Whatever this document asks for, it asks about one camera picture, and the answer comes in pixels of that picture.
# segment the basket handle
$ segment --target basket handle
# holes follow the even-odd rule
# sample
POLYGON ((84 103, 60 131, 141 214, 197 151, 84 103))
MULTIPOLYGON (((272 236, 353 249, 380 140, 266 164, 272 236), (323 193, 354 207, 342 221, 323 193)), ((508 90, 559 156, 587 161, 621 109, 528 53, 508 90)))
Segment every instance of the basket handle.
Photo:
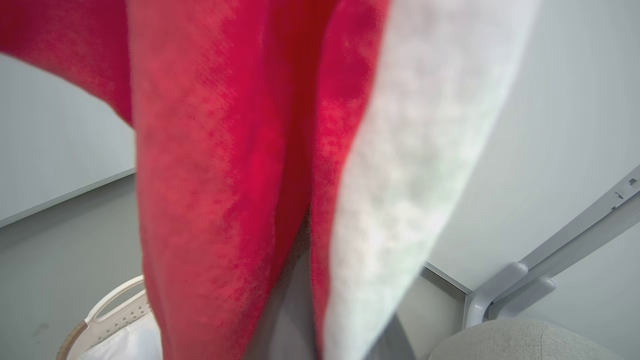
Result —
POLYGON ((144 281, 144 275, 140 275, 113 289, 110 293, 103 297, 102 300, 98 301, 98 303, 93 307, 93 309, 91 309, 91 311, 89 311, 89 315, 86 316, 84 322, 87 324, 100 322, 100 319, 98 319, 97 316, 107 305, 109 305, 125 291, 133 288, 138 284, 143 283, 144 281))

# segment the towel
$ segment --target towel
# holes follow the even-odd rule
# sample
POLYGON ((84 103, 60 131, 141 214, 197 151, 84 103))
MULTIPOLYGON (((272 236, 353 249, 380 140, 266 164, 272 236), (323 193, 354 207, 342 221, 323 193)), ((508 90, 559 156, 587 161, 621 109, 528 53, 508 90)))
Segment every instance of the towel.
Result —
POLYGON ((240 359, 310 214, 318 357, 360 360, 428 258, 535 0, 4 0, 0 51, 136 132, 165 360, 240 359))

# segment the fabric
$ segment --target fabric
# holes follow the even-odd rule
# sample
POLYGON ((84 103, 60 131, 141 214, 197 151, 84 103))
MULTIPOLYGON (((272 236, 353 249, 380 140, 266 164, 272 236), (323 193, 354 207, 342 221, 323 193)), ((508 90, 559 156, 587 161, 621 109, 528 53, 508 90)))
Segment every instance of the fabric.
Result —
POLYGON ((135 128, 166 360, 243 356, 308 209, 318 356, 359 360, 463 190, 534 3, 5 0, 0 50, 135 128))
POLYGON ((444 339, 429 360, 621 360, 600 345, 548 322, 492 320, 444 339))

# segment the laundry basket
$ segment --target laundry basket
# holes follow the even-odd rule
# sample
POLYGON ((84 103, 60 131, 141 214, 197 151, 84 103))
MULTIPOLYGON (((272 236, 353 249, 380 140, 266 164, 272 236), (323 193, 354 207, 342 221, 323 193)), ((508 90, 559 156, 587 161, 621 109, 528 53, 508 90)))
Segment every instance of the laundry basket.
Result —
POLYGON ((144 276, 140 275, 118 286, 102 298, 89 311, 89 315, 84 321, 79 323, 67 336, 58 351, 56 360, 77 360, 83 352, 151 312, 147 291, 142 290, 108 313, 98 316, 116 298, 143 282, 144 276))

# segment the white bag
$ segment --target white bag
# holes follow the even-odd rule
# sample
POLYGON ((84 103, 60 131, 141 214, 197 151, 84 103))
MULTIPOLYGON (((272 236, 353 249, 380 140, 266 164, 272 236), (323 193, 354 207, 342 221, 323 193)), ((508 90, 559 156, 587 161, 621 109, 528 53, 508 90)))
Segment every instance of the white bag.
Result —
POLYGON ((153 313, 123 327, 78 360, 162 360, 160 329, 153 313))

